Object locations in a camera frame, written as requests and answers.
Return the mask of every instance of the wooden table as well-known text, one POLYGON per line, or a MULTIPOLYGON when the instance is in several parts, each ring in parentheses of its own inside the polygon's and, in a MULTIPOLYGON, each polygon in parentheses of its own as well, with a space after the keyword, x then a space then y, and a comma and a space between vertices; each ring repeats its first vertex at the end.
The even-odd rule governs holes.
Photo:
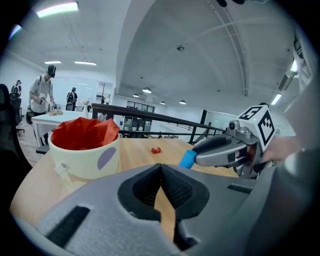
MULTIPOLYGON (((192 145, 180 139, 121 138, 118 172, 156 163, 178 165, 186 150, 192 148, 192 145), (152 154, 151 148, 157 147, 161 148, 161 153, 152 154)), ((15 193, 10 206, 13 215, 35 226, 52 206, 70 194, 55 172, 54 166, 49 151, 32 168, 15 193)), ((195 164, 192 169, 209 174, 237 177, 232 168, 203 167, 195 164)), ((175 210, 161 188, 155 199, 155 209, 161 212, 161 226, 165 234, 173 240, 175 210)))

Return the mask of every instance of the white wall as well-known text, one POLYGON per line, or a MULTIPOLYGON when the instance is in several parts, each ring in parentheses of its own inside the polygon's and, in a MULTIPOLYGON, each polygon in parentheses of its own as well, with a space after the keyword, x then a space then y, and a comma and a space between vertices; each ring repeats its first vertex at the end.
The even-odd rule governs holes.
POLYGON ((82 106, 84 101, 96 102, 99 81, 92 79, 55 77, 52 78, 53 97, 56 104, 67 104, 67 94, 76 88, 77 105, 82 106))
POLYGON ((21 108, 22 114, 29 105, 30 86, 36 77, 45 72, 43 68, 38 68, 32 63, 16 58, 13 55, 4 54, 0 60, 0 83, 8 87, 9 92, 17 80, 21 80, 21 108))
POLYGON ((114 79, 106 74, 88 71, 88 70, 59 70, 59 64, 56 66, 56 78, 79 78, 79 79, 90 79, 106 83, 114 83, 114 79))
POLYGON ((284 113, 270 111, 270 115, 274 124, 274 129, 280 130, 280 136, 295 136, 296 133, 291 127, 288 119, 285 117, 284 113))
POLYGON ((102 93, 105 84, 104 95, 111 94, 114 79, 106 74, 88 70, 57 70, 53 81, 53 96, 57 104, 66 104, 66 96, 72 87, 76 87, 78 105, 83 101, 96 102, 97 93, 102 93))

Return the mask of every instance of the human hand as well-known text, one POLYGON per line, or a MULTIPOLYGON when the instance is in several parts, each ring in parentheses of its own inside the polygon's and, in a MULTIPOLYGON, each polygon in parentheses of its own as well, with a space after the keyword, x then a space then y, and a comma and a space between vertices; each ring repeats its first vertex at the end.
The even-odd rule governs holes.
POLYGON ((297 136, 274 136, 263 153, 262 163, 267 161, 282 161, 292 153, 300 150, 297 136))

